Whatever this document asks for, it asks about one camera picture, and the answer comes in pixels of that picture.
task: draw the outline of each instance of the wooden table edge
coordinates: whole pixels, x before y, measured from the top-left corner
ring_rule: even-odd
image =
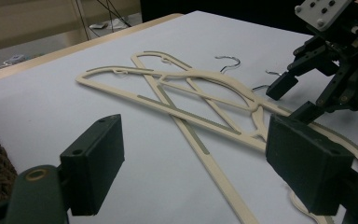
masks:
[[[121,30],[121,31],[112,33],[110,35],[104,35],[99,38],[95,38],[95,39],[92,39],[92,40],[89,40],[89,41],[86,41],[86,42],[83,42],[83,43],[80,43],[77,45],[73,45],[73,46],[65,48],[65,49],[60,49],[60,50],[51,52],[49,54],[34,58],[32,60],[29,60],[29,61],[26,61],[23,63],[18,63],[18,64],[14,64],[10,67],[2,68],[2,69],[0,69],[0,79],[4,78],[4,77],[12,76],[12,75],[17,74],[21,71],[30,69],[30,68],[38,66],[40,64],[48,63],[50,61],[56,60],[58,58],[64,57],[64,56],[72,54],[72,53],[75,53],[77,51],[87,49],[87,48],[105,43],[107,41],[118,39],[122,36],[130,35],[135,32],[138,32],[138,31],[142,31],[146,28],[158,25],[165,21],[173,20],[173,19],[178,18],[182,15],[183,14],[175,13],[175,14],[171,14],[168,16],[164,16],[164,17],[152,20],[152,21],[147,21],[147,22],[141,23],[139,25],[127,28],[125,30]]]

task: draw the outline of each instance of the cream plastic hanger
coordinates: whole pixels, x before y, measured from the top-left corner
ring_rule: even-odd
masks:
[[[142,56],[155,56],[161,58],[161,60],[165,63],[173,63],[180,68],[184,69],[183,72],[163,72],[163,71],[156,71],[152,69],[145,69],[145,67],[142,65],[141,61],[139,60],[139,57]],[[251,90],[243,86],[239,81],[232,77],[223,76],[221,73],[215,73],[210,71],[202,71],[192,68],[191,66],[187,65],[186,63],[183,63],[173,56],[162,53],[162,52],[156,52],[156,51],[145,51],[142,53],[134,54],[131,57],[132,61],[138,66],[138,68],[133,67],[123,67],[123,66],[107,66],[107,67],[100,67],[95,68],[87,71],[86,73],[81,74],[76,78],[76,81],[83,84],[90,86],[92,88],[106,91],[109,93],[112,93],[114,95],[133,100],[137,103],[151,106],[157,110],[166,112],[171,114],[174,117],[175,122],[178,124],[182,132],[184,133],[185,137],[189,141],[190,145],[194,148],[194,150],[199,155],[201,161],[204,163],[207,170],[210,172],[211,176],[213,177],[213,180],[215,183],[219,186],[219,188],[223,191],[223,194],[225,195],[227,201],[230,203],[231,207],[239,217],[240,221],[242,223],[257,223],[255,218],[253,217],[252,213],[249,211],[247,206],[244,202],[240,200],[239,203],[232,202],[233,198],[238,197],[238,193],[235,191],[235,189],[229,184],[227,178],[224,176],[223,172],[221,172],[220,168],[218,168],[217,164],[213,160],[212,157],[208,157],[209,159],[203,159],[202,155],[209,155],[207,153],[207,149],[203,147],[203,144],[200,142],[198,137],[195,135],[194,131],[191,129],[191,126],[188,125],[188,121],[191,123],[194,123],[196,125],[208,128],[216,133],[220,133],[226,137],[230,137],[232,139],[235,139],[245,145],[251,146],[261,152],[265,152],[265,141],[267,140],[267,127],[265,126],[263,122],[263,108],[266,108],[272,113],[277,113],[281,115],[288,116],[290,115],[290,112],[274,105],[271,102],[268,102],[264,98],[261,98],[255,94],[252,93]],[[145,76],[146,80],[148,81],[149,85],[152,87],[154,92],[158,95],[159,101],[155,101],[153,99],[144,97],[142,95],[137,95],[129,91],[123,91],[117,88],[113,88],[111,86],[107,86],[102,83],[98,83],[96,81],[93,81],[89,79],[89,77],[94,76],[99,73],[104,72],[112,72],[114,74],[132,74],[132,75],[142,75]],[[153,77],[159,77],[158,82],[153,79]],[[182,86],[172,84],[168,80],[170,78],[185,78],[186,81],[190,84],[190,86],[193,89],[184,88]],[[234,102],[230,102],[224,99],[220,99],[217,97],[214,97],[210,94],[207,94],[203,92],[191,79],[192,78],[203,78],[205,80],[209,80],[213,83],[216,83],[218,85],[224,86],[228,89],[231,89],[232,91],[236,92],[246,103],[246,105],[240,105]],[[208,104],[227,122],[229,127],[215,123],[211,120],[207,120],[203,117],[193,115],[189,112],[186,112],[182,109],[179,109],[174,106],[172,101],[169,99],[169,97],[165,94],[164,90],[161,88],[161,86],[170,86],[172,88],[176,88],[181,91],[190,92],[193,94],[198,95],[199,97],[204,98]],[[215,102],[223,103],[226,105],[235,106],[239,109],[243,109],[246,111],[250,111],[252,114],[252,119],[255,123],[256,130],[252,133],[247,133],[241,128],[239,128],[226,114],[225,112],[220,109]],[[354,154],[356,159],[358,160],[358,146],[356,146],[354,143],[346,139],[345,137],[336,134],[327,128],[318,125],[316,123],[310,124],[310,127],[316,130],[319,133],[322,133],[329,137],[332,141],[340,143],[342,146],[346,147],[351,153]],[[209,160],[211,165],[208,165],[205,161]],[[209,166],[215,167],[217,169],[216,172],[212,173]],[[237,195],[235,197],[228,198],[227,195],[230,193],[236,193]],[[314,218],[318,223],[332,223],[332,219],[330,217],[318,217],[313,214],[308,213],[307,209],[304,207],[304,205],[299,201],[296,200],[296,197],[294,194],[292,194],[292,202],[294,205],[300,209],[303,213],[309,215],[310,217]]]

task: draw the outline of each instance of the bolt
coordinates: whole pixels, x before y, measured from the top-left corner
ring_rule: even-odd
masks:
[[[296,6],[296,7],[295,7],[295,12],[296,12],[296,13],[299,13],[301,10],[302,10],[302,7],[301,7],[301,6]]]
[[[319,19],[316,21],[316,23],[318,24],[319,27],[324,26],[324,19]]]

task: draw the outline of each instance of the black cable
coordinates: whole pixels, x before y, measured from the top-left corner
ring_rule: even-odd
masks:
[[[97,35],[97,33],[94,32],[91,28],[89,28],[96,36],[101,37],[100,35]]]
[[[127,26],[131,27],[131,25],[129,25],[126,21],[124,21],[118,14],[116,14],[115,12],[113,12],[112,10],[110,10],[110,8],[108,8],[104,3],[102,3],[100,0],[97,0],[98,3],[101,4],[101,6],[103,6],[106,10],[108,10],[110,13],[112,13],[113,15],[115,15],[120,21],[122,21],[124,24],[126,24]]]
[[[107,0],[106,0],[106,5],[107,5],[107,10],[109,11],[109,18],[110,18],[110,25],[111,25],[111,28],[112,28],[112,33],[114,33],[115,31],[113,31],[112,13],[110,12],[110,8],[109,8],[109,4],[107,3]]]
[[[79,14],[80,14],[81,23],[83,23],[84,33],[86,33],[87,40],[90,40],[89,34],[87,34],[86,24],[84,23],[84,20],[83,20],[83,15],[81,14],[80,6],[77,1],[76,1],[76,5],[77,5],[77,10],[79,11]]]
[[[115,8],[115,6],[113,6],[113,4],[112,4],[112,2],[111,2],[110,0],[109,0],[109,3],[110,3],[110,5],[112,6],[113,10],[118,14],[118,17],[120,18],[120,20],[121,20],[124,24],[126,24],[128,27],[131,27],[131,25],[130,25],[129,23],[127,23],[127,22],[123,19],[123,17],[120,15],[120,13],[118,13],[117,9]]]

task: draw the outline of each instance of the metal hanger hook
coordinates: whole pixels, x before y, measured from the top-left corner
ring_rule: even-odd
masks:
[[[270,75],[278,76],[278,77],[280,77],[280,76],[282,75],[282,73],[271,72],[271,71],[269,71],[268,69],[266,69],[266,73],[267,73],[267,74],[270,74]],[[258,90],[261,90],[261,89],[264,89],[264,88],[268,88],[268,87],[269,87],[269,85],[262,85],[262,86],[258,86],[258,87],[252,88],[252,91],[258,91]]]
[[[232,56],[215,56],[215,59],[224,59],[224,58],[232,59],[232,60],[236,61],[237,63],[232,64],[232,65],[227,65],[224,68],[222,68],[222,70],[220,70],[220,73],[222,73],[222,74],[224,74],[223,71],[225,71],[226,68],[234,68],[234,67],[237,67],[238,65],[241,64],[241,61],[236,57],[232,57]]]

